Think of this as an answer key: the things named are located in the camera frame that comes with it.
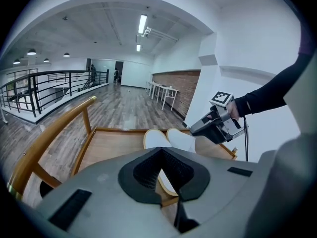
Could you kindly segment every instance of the black slot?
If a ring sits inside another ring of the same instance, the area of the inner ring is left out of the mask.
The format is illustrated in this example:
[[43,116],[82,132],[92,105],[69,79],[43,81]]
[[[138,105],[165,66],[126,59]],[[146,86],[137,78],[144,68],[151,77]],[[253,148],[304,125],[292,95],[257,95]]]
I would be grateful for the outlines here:
[[250,170],[239,169],[239,168],[234,168],[234,167],[229,168],[228,171],[235,173],[235,174],[238,174],[238,175],[245,176],[245,177],[250,177],[252,174],[252,171],[250,171]]
[[76,190],[49,221],[60,229],[66,231],[91,194],[91,192],[82,189]]

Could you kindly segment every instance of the fluorescent ceiling light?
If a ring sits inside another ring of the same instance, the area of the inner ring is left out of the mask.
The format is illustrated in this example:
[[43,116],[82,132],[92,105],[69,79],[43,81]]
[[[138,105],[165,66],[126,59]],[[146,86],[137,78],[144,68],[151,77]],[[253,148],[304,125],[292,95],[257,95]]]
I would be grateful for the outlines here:
[[145,23],[147,22],[147,16],[142,14],[140,18],[140,25],[139,25],[139,33],[143,34]]
[[29,55],[29,56],[36,55],[35,49],[30,49],[29,52],[27,53],[27,55]]
[[20,60],[19,59],[16,59],[14,60],[13,64],[19,64],[20,63]]

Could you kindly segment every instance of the black metal railing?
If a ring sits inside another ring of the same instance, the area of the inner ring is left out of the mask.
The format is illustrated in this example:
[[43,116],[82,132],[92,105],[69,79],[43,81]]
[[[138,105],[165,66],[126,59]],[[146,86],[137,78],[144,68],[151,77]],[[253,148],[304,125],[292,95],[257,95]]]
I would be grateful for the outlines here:
[[4,108],[32,112],[34,117],[43,109],[61,100],[65,95],[108,83],[109,70],[59,70],[31,73],[0,87],[1,105]]

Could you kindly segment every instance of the person's hand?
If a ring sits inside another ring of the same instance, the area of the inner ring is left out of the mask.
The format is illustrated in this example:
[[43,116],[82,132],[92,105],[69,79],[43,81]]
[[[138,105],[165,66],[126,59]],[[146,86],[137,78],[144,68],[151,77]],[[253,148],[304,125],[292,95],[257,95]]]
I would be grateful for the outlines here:
[[[239,115],[238,108],[237,108],[235,101],[232,101],[227,105],[227,110],[228,110],[228,113],[230,114],[231,118],[235,118],[236,120],[239,120],[240,115]],[[209,120],[212,120],[211,115],[208,115],[207,118]]]

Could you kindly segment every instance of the black cable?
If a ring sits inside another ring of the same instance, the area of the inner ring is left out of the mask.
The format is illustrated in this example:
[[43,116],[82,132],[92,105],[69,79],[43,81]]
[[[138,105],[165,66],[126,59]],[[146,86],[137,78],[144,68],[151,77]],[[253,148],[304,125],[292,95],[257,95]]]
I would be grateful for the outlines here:
[[246,149],[246,161],[249,161],[249,132],[246,117],[244,119],[244,146]]

